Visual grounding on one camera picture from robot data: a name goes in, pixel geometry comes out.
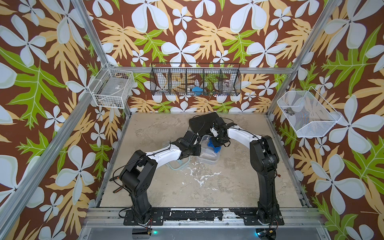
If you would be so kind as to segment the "teal-rimmed lunch box lid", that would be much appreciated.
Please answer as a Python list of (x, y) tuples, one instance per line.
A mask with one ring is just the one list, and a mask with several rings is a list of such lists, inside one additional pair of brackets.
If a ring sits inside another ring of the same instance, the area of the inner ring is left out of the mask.
[(175, 160), (171, 161), (165, 164), (169, 169), (173, 171), (179, 171), (187, 168), (189, 166), (189, 163), (191, 161), (191, 157), (187, 157), (181, 160)]

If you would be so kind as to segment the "blue microfiber cloth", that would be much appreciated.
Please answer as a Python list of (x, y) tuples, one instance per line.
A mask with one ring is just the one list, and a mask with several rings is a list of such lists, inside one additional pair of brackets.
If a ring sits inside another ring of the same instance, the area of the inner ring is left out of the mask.
[(219, 145), (215, 137), (210, 137), (208, 147), (212, 148), (214, 152), (219, 152), (221, 150), (221, 145)]

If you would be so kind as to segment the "clear lunch box container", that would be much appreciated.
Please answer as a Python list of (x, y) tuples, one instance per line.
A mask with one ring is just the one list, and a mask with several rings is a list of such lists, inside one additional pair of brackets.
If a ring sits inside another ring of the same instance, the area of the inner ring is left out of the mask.
[(218, 163), (221, 148), (222, 147), (214, 147), (211, 136), (204, 135), (200, 141), (201, 145), (201, 153), (197, 156), (197, 160), (201, 163), (208, 165), (215, 165)]

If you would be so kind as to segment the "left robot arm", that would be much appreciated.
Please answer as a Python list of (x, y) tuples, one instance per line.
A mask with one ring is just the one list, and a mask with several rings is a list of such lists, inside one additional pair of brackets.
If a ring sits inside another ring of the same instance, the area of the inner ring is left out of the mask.
[(121, 167), (118, 179), (122, 182), (122, 189), (126, 190), (131, 198), (134, 222), (144, 225), (151, 219), (152, 205), (147, 190), (156, 170), (172, 161), (199, 156), (201, 154), (199, 138), (194, 132), (187, 131), (183, 137), (170, 142), (160, 150), (147, 153), (141, 150), (135, 151), (128, 163)]

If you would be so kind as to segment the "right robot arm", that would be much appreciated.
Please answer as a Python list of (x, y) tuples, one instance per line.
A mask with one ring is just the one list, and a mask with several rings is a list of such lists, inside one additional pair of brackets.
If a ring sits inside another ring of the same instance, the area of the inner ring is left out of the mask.
[(237, 124), (226, 123), (223, 118), (214, 117), (210, 126), (214, 147), (220, 147), (231, 140), (249, 148), (250, 164), (257, 172), (259, 183), (259, 200), (256, 217), (261, 225), (283, 225), (284, 220), (276, 197), (275, 179), (278, 175), (279, 156), (270, 136), (259, 136)]

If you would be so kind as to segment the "black plastic tool case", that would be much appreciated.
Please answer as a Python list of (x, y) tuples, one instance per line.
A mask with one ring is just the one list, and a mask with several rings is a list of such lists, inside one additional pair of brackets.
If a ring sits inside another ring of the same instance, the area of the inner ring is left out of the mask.
[(216, 112), (199, 115), (189, 119), (189, 126), (199, 136), (209, 135), (217, 137), (219, 126), (224, 125), (224, 120)]

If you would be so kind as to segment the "blue item in basket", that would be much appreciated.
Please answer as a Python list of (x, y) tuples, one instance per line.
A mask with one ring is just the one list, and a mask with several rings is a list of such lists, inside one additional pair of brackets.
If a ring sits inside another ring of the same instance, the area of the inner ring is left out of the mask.
[(203, 94), (203, 89), (202, 88), (200, 88), (200, 87), (194, 87), (193, 89), (192, 89), (192, 92), (196, 95), (196, 96), (199, 96), (199, 95), (201, 95), (201, 94)]

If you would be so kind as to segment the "white mesh basket right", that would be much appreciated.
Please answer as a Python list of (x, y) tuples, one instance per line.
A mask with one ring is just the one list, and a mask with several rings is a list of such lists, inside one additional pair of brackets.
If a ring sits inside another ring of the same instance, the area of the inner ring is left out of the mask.
[[(298, 138), (322, 138), (338, 123), (342, 115), (311, 87), (309, 90), (290, 90), (277, 101)], [(292, 108), (296, 113), (289, 116), (284, 109)]]

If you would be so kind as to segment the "orange handled pliers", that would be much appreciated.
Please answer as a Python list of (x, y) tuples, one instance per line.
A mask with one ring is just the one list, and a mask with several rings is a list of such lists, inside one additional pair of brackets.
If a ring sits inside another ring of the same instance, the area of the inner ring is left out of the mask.
[(120, 183), (118, 183), (118, 180), (119, 180), (118, 176), (112, 177), (109, 179), (110, 182), (114, 182), (118, 186), (115, 190), (113, 190), (113, 194), (116, 194), (116, 193), (118, 193), (124, 189), (124, 186), (122, 186)]

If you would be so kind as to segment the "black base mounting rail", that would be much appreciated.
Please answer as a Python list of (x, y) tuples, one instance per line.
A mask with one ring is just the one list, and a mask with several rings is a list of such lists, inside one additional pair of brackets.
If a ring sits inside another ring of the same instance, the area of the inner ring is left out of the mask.
[(151, 208), (143, 213), (128, 209), (124, 216), (125, 226), (162, 226), (166, 221), (214, 222), (241, 220), (246, 226), (283, 226), (283, 216), (277, 212), (271, 218), (263, 218), (258, 208)]

